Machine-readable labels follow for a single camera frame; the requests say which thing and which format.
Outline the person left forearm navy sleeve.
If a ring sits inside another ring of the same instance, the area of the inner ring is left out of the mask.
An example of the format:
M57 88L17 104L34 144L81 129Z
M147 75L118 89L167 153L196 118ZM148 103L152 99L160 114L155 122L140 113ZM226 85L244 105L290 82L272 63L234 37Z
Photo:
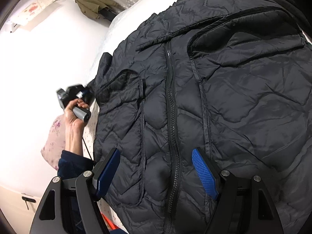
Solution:
M58 162L57 175L62 179L73 179L91 171L94 162L83 156L82 131L80 129L68 129L65 136L65 149L61 153Z

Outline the person left hand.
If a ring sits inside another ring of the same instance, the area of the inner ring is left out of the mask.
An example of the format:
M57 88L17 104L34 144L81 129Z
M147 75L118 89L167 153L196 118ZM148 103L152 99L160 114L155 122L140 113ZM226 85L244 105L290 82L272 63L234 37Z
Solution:
M89 105L83 102L81 99L74 99L69 102L66 106L64 115L65 115L65 124L66 124L66 133L78 135L82 134L86 126L86 123L79 118L73 112L74 107L82 107L89 109Z

